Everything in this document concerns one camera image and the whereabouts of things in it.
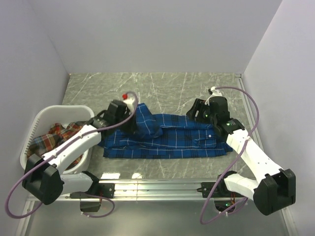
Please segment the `blue plaid long sleeve shirt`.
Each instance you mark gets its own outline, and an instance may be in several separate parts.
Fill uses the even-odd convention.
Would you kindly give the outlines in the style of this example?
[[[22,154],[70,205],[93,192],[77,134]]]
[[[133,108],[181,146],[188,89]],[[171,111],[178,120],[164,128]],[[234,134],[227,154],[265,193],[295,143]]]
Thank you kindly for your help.
[[[136,109],[137,132],[116,130],[101,141],[103,157],[114,159],[186,159],[227,155],[233,149],[210,124],[187,116],[152,114],[145,103]]]

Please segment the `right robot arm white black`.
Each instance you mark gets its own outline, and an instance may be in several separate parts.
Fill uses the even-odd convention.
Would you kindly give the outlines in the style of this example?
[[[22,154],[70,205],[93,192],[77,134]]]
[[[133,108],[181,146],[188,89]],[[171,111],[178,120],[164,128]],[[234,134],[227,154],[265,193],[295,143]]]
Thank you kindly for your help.
[[[255,176],[255,179],[249,179],[235,171],[219,175],[216,194],[227,197],[234,192],[247,197],[263,215],[296,202],[294,172],[284,170],[269,158],[241,122],[230,117],[225,97],[212,95],[208,101],[197,98],[187,116],[190,120],[212,125],[215,134],[240,155]]]

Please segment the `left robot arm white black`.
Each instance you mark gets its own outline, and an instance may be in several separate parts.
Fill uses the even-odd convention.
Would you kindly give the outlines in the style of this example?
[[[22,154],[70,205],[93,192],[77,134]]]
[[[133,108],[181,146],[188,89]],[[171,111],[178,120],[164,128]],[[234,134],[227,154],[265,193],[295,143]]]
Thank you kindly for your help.
[[[27,160],[22,186],[43,204],[53,203],[60,195],[83,192],[88,198],[99,192],[99,179],[88,171],[65,175],[67,167],[88,149],[104,141],[116,130],[136,131],[137,98],[113,100],[108,108],[91,118],[82,129],[43,157]]]

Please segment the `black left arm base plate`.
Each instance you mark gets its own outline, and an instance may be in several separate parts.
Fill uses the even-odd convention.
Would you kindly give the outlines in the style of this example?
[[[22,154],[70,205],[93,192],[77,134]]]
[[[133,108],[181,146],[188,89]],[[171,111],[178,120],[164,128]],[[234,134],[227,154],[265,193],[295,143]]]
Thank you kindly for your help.
[[[115,184],[114,183],[97,183],[93,184],[86,192],[74,192],[69,195],[71,199],[82,198],[100,198],[105,197],[112,199],[114,197]]]

